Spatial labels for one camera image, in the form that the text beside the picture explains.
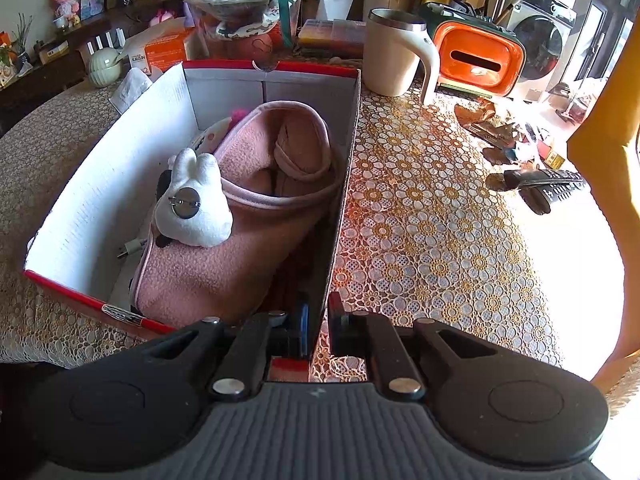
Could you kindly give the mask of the red white cardboard box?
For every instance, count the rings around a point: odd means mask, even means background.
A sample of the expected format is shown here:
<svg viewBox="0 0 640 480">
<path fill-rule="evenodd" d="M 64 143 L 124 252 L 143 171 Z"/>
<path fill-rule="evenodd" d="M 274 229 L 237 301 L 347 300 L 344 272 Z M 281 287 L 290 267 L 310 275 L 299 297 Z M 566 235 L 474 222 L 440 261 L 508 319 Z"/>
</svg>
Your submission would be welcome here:
<svg viewBox="0 0 640 480">
<path fill-rule="evenodd" d="M 88 318 L 139 340 L 167 328 L 129 312 L 136 257 L 119 249 L 148 225 L 157 178 L 168 158 L 205 128 L 270 101 L 299 101 L 328 123 L 343 157 L 352 150 L 361 75 L 356 68 L 280 61 L 190 61 L 171 67 L 107 130 L 27 244 L 24 274 Z"/>
</svg>

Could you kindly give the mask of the white bunny plush brooch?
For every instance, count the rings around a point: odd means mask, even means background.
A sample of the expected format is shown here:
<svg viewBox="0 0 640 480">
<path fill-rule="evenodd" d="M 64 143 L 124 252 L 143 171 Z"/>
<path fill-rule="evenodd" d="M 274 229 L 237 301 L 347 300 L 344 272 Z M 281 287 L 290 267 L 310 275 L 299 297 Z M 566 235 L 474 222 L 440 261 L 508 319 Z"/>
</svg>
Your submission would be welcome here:
<svg viewBox="0 0 640 480">
<path fill-rule="evenodd" d="M 184 148 L 157 180 L 152 226 L 165 243 L 211 248 L 228 240 L 233 217 L 217 159 Z"/>
</svg>

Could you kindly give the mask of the floral patterned face mask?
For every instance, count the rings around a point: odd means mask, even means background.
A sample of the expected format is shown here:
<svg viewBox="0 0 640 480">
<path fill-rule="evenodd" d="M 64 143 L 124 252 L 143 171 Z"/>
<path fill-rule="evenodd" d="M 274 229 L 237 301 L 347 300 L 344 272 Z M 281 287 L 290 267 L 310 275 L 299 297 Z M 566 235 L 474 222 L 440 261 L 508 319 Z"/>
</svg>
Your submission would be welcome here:
<svg viewBox="0 0 640 480">
<path fill-rule="evenodd" d="M 216 149 L 226 137 L 228 131 L 231 129 L 232 118 L 226 117 L 219 122 L 215 122 L 213 125 L 198 133 L 192 139 L 190 148 L 195 154 L 209 153 L 214 154 Z"/>
</svg>

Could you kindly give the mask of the pink fuzzy plush toy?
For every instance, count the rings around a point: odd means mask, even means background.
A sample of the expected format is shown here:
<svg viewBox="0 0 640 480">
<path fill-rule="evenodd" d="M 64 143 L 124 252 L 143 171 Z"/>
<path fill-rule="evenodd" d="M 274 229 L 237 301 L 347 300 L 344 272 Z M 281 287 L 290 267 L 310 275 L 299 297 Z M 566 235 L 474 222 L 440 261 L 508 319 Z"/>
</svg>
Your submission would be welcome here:
<svg viewBox="0 0 640 480">
<path fill-rule="evenodd" d="M 229 127 L 234 128 L 239 122 L 248 115 L 248 110 L 244 110 L 244 108 L 238 108 L 237 110 L 232 110 L 231 120 Z"/>
</svg>

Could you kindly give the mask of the brown snack wrappers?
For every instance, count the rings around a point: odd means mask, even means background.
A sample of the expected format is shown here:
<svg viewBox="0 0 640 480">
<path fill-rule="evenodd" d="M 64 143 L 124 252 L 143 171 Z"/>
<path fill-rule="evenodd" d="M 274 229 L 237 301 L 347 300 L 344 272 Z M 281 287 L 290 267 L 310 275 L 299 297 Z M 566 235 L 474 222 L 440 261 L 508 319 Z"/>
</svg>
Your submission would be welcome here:
<svg viewBox="0 0 640 480">
<path fill-rule="evenodd" d="M 454 106 L 459 125 L 487 144 L 483 154 L 494 165 L 533 170 L 562 169 L 554 133 L 535 105 L 510 99 L 477 98 Z"/>
</svg>

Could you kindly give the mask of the white plastic packet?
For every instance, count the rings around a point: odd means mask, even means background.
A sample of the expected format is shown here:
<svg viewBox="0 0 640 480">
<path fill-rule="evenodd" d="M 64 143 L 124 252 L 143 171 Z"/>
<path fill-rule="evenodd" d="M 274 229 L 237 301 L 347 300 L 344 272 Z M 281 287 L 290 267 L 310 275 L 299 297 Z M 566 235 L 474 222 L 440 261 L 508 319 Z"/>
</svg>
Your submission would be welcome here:
<svg viewBox="0 0 640 480">
<path fill-rule="evenodd" d="M 130 68 L 129 72 L 110 96 L 110 102 L 114 109 L 122 115 L 128 108 L 151 88 L 153 81 L 140 70 L 140 68 Z"/>
</svg>

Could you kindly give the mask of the cream steel travel mug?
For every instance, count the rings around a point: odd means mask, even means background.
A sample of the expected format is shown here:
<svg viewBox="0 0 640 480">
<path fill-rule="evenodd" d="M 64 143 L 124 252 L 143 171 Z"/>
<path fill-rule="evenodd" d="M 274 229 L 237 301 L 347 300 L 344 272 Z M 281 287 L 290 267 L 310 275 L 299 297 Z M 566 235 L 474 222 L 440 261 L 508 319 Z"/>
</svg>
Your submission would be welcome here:
<svg viewBox="0 0 640 480">
<path fill-rule="evenodd" d="M 380 96 L 402 96 L 411 86 L 419 63 L 424 67 L 421 103 L 427 106 L 437 86 L 440 59 L 426 21 L 401 10 L 371 9 L 362 60 L 366 87 Z"/>
</svg>

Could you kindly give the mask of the colourful flat box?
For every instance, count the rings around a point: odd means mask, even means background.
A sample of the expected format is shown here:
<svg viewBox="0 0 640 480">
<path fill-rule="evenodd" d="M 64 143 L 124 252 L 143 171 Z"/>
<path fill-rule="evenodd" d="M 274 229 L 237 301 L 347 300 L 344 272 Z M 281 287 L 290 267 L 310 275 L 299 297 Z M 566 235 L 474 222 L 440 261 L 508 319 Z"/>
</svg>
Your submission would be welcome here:
<svg viewBox="0 0 640 480">
<path fill-rule="evenodd" d="M 361 58 L 365 39 L 366 23 L 349 20 L 307 20 L 297 36 L 302 49 L 329 52 L 343 58 Z"/>
</svg>

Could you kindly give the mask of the orange green tissue box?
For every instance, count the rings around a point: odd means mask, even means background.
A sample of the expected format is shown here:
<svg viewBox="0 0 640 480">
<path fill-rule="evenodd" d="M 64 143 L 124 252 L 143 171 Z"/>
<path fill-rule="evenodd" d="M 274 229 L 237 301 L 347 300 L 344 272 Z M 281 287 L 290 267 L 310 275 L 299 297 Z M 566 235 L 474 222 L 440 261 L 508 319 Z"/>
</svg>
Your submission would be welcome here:
<svg viewBox="0 0 640 480">
<path fill-rule="evenodd" d="M 526 61 L 525 47 L 513 32 L 442 3 L 424 3 L 418 14 L 439 54 L 440 84 L 492 96 L 513 90 Z"/>
</svg>

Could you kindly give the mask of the orange medicine box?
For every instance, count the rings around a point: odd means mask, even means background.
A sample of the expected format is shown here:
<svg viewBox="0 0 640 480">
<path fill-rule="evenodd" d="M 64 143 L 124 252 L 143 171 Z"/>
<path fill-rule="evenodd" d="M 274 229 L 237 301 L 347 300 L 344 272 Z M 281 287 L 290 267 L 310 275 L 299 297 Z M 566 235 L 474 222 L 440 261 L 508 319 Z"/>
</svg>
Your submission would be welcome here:
<svg viewBox="0 0 640 480">
<path fill-rule="evenodd" d="M 159 36 L 145 44 L 130 42 L 126 59 L 130 68 L 151 76 L 159 70 L 165 73 L 172 66 L 193 61 L 200 55 L 200 42 L 194 28 Z"/>
</svg>

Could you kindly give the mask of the pale green ribbed pot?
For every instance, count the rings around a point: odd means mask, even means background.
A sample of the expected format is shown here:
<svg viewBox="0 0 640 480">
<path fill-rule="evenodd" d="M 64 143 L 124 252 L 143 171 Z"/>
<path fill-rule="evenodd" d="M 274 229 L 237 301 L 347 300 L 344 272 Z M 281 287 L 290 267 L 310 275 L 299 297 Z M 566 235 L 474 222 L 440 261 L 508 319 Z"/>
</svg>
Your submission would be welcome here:
<svg viewBox="0 0 640 480">
<path fill-rule="evenodd" d="M 97 50 L 89 58 L 88 79 L 96 88 L 114 84 L 122 74 L 122 59 L 114 48 Z"/>
</svg>

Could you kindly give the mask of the plastic wrapped fruit basket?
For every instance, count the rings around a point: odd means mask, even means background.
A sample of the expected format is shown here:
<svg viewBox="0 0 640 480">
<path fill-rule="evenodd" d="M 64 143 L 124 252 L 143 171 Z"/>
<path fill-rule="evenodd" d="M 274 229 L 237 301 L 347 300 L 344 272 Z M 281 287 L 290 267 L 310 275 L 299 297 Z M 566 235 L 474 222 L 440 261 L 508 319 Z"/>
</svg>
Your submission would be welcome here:
<svg viewBox="0 0 640 480">
<path fill-rule="evenodd" d="M 295 46 L 302 0 L 182 0 L 209 58 L 265 63 Z"/>
</svg>

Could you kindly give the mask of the white plant pot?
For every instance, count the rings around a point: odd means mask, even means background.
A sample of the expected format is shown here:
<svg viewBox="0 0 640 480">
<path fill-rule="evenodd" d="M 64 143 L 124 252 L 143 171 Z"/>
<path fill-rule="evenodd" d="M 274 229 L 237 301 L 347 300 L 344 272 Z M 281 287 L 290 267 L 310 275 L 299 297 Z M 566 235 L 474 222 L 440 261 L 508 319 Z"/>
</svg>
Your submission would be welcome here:
<svg viewBox="0 0 640 480">
<path fill-rule="evenodd" d="M 319 21 L 346 20 L 354 0 L 319 0 L 316 19 Z"/>
</svg>

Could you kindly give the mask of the white wifi router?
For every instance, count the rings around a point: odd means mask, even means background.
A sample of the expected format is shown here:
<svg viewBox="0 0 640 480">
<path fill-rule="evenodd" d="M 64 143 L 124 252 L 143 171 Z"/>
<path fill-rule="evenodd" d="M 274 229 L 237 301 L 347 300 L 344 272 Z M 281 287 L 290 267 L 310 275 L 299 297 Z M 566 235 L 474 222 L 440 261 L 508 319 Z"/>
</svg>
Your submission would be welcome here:
<svg viewBox="0 0 640 480">
<path fill-rule="evenodd" d="M 100 32 L 96 36 L 90 38 L 86 43 L 86 49 L 90 55 L 96 53 L 97 50 L 105 48 L 121 51 L 126 46 L 126 35 L 122 28 L 107 30 Z"/>
</svg>

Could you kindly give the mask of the white washing machine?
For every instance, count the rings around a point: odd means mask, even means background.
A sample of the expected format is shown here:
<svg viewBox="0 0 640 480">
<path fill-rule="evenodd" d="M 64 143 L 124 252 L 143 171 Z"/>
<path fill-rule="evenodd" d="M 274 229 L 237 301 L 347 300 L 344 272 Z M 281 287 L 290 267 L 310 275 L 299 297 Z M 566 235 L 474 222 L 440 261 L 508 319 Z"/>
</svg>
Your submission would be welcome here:
<svg viewBox="0 0 640 480">
<path fill-rule="evenodd" d="M 525 50 L 512 98 L 537 101 L 560 62 L 576 13 L 575 0 L 503 0 L 503 26 Z"/>
</svg>

